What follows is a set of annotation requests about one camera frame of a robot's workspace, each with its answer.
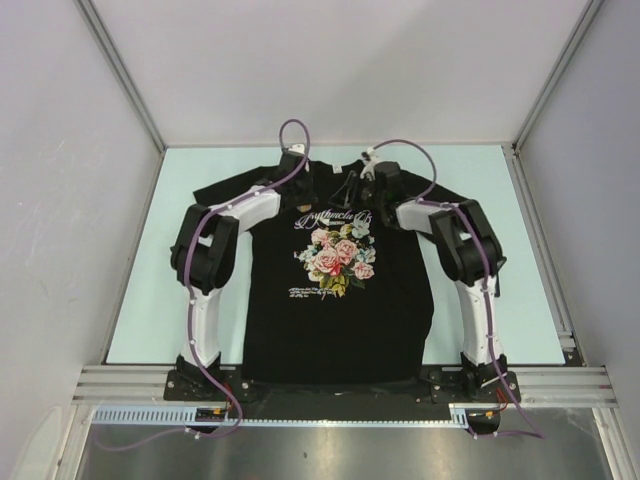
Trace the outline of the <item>black floral print t-shirt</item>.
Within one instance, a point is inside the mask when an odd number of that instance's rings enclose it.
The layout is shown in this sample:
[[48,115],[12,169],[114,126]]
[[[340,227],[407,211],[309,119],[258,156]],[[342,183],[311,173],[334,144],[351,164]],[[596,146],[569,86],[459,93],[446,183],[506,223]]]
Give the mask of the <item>black floral print t-shirt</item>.
[[245,378],[349,385],[419,374],[434,301],[418,236],[329,202],[362,167],[311,162],[310,209],[252,228]]

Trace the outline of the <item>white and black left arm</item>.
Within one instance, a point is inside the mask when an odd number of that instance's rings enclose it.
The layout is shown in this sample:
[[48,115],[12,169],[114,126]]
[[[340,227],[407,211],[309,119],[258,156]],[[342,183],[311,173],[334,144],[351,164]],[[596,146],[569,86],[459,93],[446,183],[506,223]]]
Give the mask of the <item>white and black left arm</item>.
[[171,267],[189,295],[188,336],[176,371],[191,393],[207,400],[221,387],[219,305],[234,270],[240,235],[317,197],[304,146],[296,144],[283,150],[278,165],[203,187],[194,198],[171,247]]

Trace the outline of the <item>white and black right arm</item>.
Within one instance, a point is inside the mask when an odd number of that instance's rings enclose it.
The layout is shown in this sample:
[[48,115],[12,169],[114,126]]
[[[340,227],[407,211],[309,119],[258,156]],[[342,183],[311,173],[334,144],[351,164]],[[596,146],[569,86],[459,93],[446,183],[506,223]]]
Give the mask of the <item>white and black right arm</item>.
[[350,173],[329,203],[370,209],[383,224],[427,235],[454,282],[463,322],[460,388],[484,401],[506,378],[507,360],[495,326],[499,270],[506,257],[480,204],[432,182],[424,191],[395,162],[369,162]]

